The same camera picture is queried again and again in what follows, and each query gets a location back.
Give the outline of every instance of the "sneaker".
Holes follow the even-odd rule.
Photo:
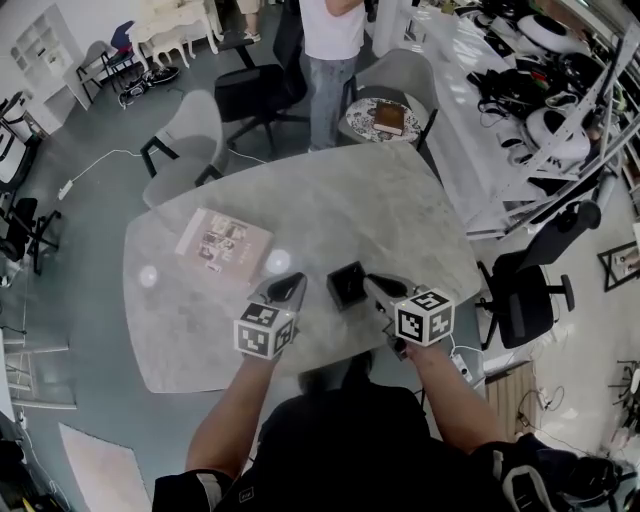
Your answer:
[[[260,42],[262,40],[262,36],[260,36],[260,33],[252,34],[248,30],[244,31],[244,38],[245,39],[252,39],[254,43],[258,43],[258,42]]]

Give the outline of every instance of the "marble table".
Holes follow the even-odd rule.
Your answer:
[[[251,289],[224,287],[174,251],[198,207],[275,234],[291,271],[308,278],[299,335],[278,372],[295,375],[381,346],[385,319],[371,304],[338,313],[333,270],[359,260],[448,292],[457,304],[480,290],[471,246],[442,186],[407,143],[361,144],[304,154],[227,176],[133,220],[124,248],[131,343],[152,392],[226,388],[242,356],[233,320]],[[152,267],[155,279],[149,279]]]

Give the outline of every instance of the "book cover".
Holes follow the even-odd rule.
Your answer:
[[[379,101],[376,115],[373,118],[373,127],[381,132],[402,135],[404,131],[404,108],[402,105]]]
[[[206,208],[198,208],[176,254],[234,281],[249,283],[271,248],[273,233]]]

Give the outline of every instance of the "white t-shirt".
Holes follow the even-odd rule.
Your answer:
[[[300,0],[305,51],[320,60],[346,60],[364,44],[364,3],[342,16],[332,16],[324,0]]]

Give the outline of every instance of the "black shirt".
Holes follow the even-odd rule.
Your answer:
[[[255,462],[235,483],[215,471],[156,481],[153,512],[188,510],[501,511],[490,464],[433,439],[404,388],[301,396],[265,422]]]

